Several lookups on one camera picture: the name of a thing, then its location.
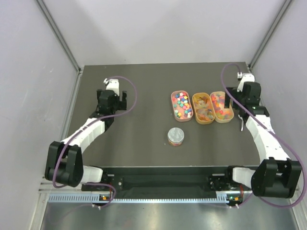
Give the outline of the orange tray of star candies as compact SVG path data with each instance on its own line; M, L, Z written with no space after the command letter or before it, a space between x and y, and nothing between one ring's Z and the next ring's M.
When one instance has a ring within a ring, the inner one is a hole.
M234 118L234 112L231 105L228 108L224 107L225 92L212 92L210 99L215 112L215 121L218 123L229 123Z

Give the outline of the yellow tray of popsicle candies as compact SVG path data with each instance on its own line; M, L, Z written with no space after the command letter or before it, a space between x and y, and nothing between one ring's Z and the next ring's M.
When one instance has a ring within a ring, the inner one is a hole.
M192 96L192 106L197 123L208 125L215 120L216 115L209 94L204 92L194 94Z

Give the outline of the silver metal scoop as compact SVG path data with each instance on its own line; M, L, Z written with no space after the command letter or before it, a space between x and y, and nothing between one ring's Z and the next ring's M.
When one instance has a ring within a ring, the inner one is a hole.
M241 123L240 123L240 131L242 132L244 129L244 125L245 125L245 121L244 118L240 115L238 115L238 118L240 119Z

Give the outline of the pink tray of block candies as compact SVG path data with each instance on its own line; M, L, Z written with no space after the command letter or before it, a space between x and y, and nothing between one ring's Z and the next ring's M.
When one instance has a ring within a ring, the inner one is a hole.
M171 93L171 103L174 118L179 122L187 122L192 119L194 112L189 94L186 91L174 91Z

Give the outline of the clear round jar lid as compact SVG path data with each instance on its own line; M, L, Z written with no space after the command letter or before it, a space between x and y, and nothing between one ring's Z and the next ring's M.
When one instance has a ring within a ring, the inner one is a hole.
M179 127L173 127L168 131L168 140L174 143L180 143L184 140L184 131Z

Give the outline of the clear round plastic jar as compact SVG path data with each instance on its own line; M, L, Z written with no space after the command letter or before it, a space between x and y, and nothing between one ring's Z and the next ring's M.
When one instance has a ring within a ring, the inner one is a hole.
M180 146L184 141L183 135L167 135L167 138L168 138L168 143L174 147Z

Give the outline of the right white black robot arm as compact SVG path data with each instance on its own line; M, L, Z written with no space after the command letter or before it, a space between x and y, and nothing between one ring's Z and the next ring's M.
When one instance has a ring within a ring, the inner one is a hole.
M261 86L257 82L244 82L242 88L225 89L224 106L239 111L242 127L253 137L260 164L252 170L245 166L230 166L224 184L234 190L245 185L255 196L291 198L302 172L298 161L293 161L283 150L271 126L270 114L260 105Z

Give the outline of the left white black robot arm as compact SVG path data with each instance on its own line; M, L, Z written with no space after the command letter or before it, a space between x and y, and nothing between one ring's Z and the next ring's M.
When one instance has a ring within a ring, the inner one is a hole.
M107 188L109 179L103 169L83 164L83 152L104 134L114 122L117 111L127 110L127 92L119 96L113 90L97 90L97 107L71 136L49 145L45 178L56 188L92 183L98 190Z

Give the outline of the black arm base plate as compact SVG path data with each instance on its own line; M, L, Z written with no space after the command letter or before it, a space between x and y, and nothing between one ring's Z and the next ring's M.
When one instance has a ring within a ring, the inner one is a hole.
M108 167L102 183L118 192L133 188L199 188L202 191L239 190L246 186L232 182L227 166Z

